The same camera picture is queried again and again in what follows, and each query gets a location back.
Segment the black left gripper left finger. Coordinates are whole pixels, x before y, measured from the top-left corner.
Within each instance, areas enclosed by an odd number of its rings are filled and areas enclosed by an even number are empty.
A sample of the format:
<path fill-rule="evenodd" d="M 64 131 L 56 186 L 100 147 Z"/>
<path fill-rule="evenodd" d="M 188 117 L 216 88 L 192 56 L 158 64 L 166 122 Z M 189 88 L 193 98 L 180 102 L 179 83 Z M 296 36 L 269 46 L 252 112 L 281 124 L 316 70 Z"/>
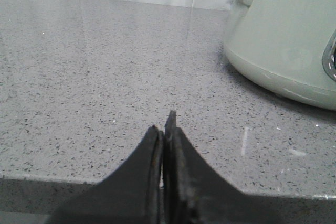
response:
<path fill-rule="evenodd" d="M 163 132 L 147 129 L 132 154 L 102 182 L 66 201 L 47 223 L 159 223 Z"/>

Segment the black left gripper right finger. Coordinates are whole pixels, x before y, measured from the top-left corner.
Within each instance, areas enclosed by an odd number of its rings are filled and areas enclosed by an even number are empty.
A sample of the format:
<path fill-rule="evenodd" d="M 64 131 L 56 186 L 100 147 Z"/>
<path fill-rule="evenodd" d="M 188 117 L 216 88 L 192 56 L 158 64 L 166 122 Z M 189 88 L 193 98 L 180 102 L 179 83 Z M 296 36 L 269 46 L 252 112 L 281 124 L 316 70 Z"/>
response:
<path fill-rule="evenodd" d="M 164 133 L 164 207 L 168 223 L 292 223 L 294 200 L 238 190 L 201 157 L 170 111 Z"/>

